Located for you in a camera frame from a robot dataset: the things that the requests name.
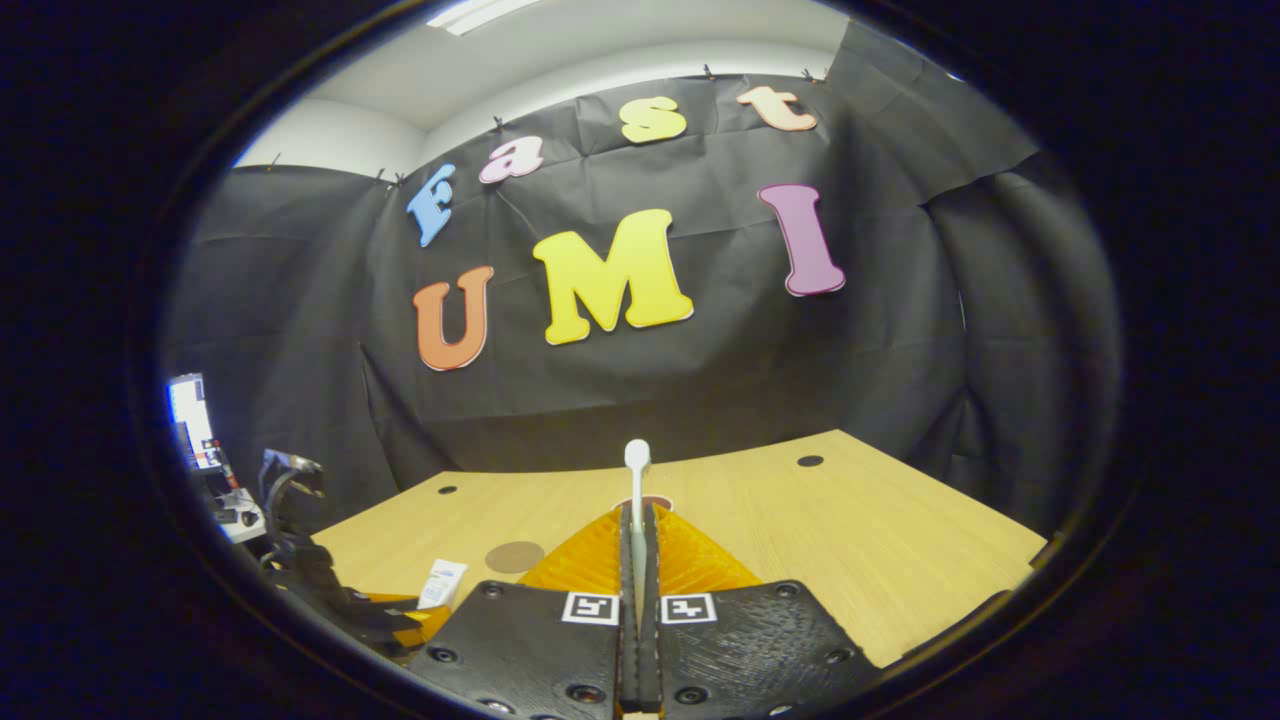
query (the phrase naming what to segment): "letter m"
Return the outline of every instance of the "letter m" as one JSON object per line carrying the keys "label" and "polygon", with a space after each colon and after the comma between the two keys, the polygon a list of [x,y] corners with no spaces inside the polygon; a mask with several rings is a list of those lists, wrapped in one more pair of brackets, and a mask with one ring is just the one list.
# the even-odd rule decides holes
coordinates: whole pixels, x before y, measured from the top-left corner
{"label": "letter m", "polygon": [[675,323],[692,315],[694,301],[681,295],[671,266],[669,225],[671,213],[666,210],[640,210],[622,218],[607,260],[600,260],[576,232],[553,234],[535,245],[534,258],[547,266],[552,305],[547,342],[576,342],[591,332],[590,323],[577,314],[575,296],[605,332],[612,332],[628,284],[627,323],[632,327]]}

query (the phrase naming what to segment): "white label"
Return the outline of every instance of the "white label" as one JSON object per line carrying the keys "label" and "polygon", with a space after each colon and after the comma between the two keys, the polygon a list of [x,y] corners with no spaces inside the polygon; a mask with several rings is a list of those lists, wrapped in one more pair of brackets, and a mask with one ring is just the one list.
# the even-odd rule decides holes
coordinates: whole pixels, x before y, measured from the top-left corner
{"label": "white label", "polygon": [[618,600],[616,594],[571,592],[564,598],[564,612],[561,615],[561,621],[581,623],[585,625],[617,625]]}
{"label": "white label", "polygon": [[716,601],[712,593],[667,594],[662,597],[662,624],[714,623]]}
{"label": "white label", "polygon": [[431,565],[431,574],[422,585],[422,594],[417,598],[417,609],[440,607],[451,605],[453,597],[458,594],[458,584],[462,583],[462,574],[467,571],[465,562],[449,562],[436,560]]}

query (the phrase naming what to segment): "wooden table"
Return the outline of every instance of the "wooden table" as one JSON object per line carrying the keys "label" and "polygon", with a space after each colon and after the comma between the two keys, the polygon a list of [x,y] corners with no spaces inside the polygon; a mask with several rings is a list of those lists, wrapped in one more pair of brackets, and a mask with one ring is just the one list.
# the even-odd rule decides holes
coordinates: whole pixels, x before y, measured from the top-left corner
{"label": "wooden table", "polygon": [[[654,447],[660,457],[662,448]],[[823,462],[800,466],[818,455]],[[456,492],[440,495],[445,486]],[[470,569],[454,607],[495,573],[485,555],[512,541],[547,552],[630,493],[630,473],[440,473],[315,536],[343,584],[417,594],[438,557]],[[805,583],[884,666],[1016,587],[1044,538],[870,446],[831,430],[655,464],[646,495],[732,552],[764,582]]]}

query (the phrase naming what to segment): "small white box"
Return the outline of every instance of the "small white box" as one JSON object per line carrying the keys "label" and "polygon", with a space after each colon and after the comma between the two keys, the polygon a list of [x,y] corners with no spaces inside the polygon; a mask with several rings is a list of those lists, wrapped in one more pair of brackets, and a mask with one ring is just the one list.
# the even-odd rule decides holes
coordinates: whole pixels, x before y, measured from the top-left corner
{"label": "small white box", "polygon": [[454,596],[458,594],[458,584],[462,583],[462,574],[466,571],[467,565],[465,562],[436,560],[431,565],[431,574],[426,577],[426,584],[422,585],[422,594],[417,598],[417,609],[426,610],[429,607],[452,605]]}

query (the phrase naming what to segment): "computer screen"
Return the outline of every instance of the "computer screen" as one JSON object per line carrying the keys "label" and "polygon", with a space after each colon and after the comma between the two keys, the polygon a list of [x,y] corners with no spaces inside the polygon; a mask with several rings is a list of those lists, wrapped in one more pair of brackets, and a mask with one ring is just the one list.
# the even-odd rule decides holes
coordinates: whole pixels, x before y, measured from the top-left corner
{"label": "computer screen", "polygon": [[186,447],[178,450],[188,457],[195,457],[196,468],[218,468],[218,454],[214,451],[214,432],[209,427],[209,411],[205,409],[205,378],[201,373],[189,373],[169,380],[169,407],[174,425],[179,429],[179,445],[186,434]]}

